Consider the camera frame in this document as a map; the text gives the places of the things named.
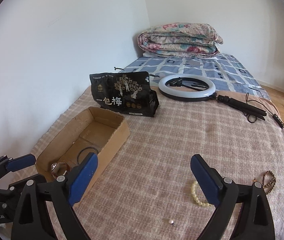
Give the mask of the open cardboard box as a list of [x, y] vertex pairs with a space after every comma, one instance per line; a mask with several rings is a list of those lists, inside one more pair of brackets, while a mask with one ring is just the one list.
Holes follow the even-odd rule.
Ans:
[[52, 163], [65, 162], [70, 168], [79, 165], [90, 152], [97, 154], [98, 167], [83, 194], [88, 193], [130, 135], [124, 116], [99, 107], [89, 107], [73, 117], [53, 137], [36, 161], [38, 172], [47, 181]]

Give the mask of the folded floral quilt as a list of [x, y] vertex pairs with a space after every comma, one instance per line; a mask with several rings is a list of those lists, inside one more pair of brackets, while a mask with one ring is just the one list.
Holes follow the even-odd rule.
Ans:
[[215, 29], [206, 23], [170, 23], [157, 25], [138, 36], [143, 51], [164, 57], [212, 58], [224, 43]]

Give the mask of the black folded tripod stand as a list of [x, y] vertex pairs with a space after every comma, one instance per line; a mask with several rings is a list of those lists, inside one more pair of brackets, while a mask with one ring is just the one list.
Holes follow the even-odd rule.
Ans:
[[265, 116], [267, 116], [266, 111], [259, 109], [255, 106], [249, 105], [245, 102], [238, 101], [234, 98], [230, 98], [226, 95], [218, 95], [216, 100], [220, 103], [230, 106], [231, 108], [237, 109], [242, 112], [248, 122], [254, 123], [257, 119], [265, 120]]

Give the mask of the blue checked bed sheet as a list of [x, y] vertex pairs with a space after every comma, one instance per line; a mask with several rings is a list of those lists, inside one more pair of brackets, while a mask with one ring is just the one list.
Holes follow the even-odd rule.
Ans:
[[151, 85], [173, 74], [191, 74], [210, 79], [217, 90], [249, 93], [264, 99], [270, 99], [251, 73], [230, 54], [221, 53], [214, 58], [196, 57], [140, 57], [119, 72], [148, 72]]

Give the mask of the beige plaid blanket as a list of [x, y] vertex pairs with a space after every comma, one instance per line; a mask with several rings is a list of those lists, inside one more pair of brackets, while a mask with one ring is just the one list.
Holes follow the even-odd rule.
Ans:
[[250, 123], [215, 101], [158, 99], [154, 117], [125, 116], [130, 136], [75, 205], [89, 237], [196, 239], [214, 211], [191, 195], [190, 160], [200, 154], [239, 184], [273, 171], [276, 185], [267, 198], [275, 237], [284, 239], [284, 131], [278, 124], [270, 116]]

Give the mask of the red strap wristwatch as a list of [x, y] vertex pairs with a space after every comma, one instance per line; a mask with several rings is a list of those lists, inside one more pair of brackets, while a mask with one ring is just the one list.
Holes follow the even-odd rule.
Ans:
[[65, 162], [52, 163], [51, 165], [51, 175], [54, 179], [65, 176], [70, 170], [70, 166]]

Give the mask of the black snack bag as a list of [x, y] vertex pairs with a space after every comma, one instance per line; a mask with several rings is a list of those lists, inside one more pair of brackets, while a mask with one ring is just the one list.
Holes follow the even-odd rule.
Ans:
[[99, 73], [89, 78], [93, 99], [100, 107], [122, 114], [155, 115], [159, 100], [148, 72]]

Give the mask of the brown wooden bead mala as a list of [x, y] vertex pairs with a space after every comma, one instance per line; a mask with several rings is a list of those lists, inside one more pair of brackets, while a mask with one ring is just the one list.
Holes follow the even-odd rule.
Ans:
[[276, 177], [271, 170], [268, 170], [262, 174], [261, 181], [254, 178], [253, 183], [257, 186], [261, 186], [265, 194], [268, 195], [273, 191], [276, 185]]

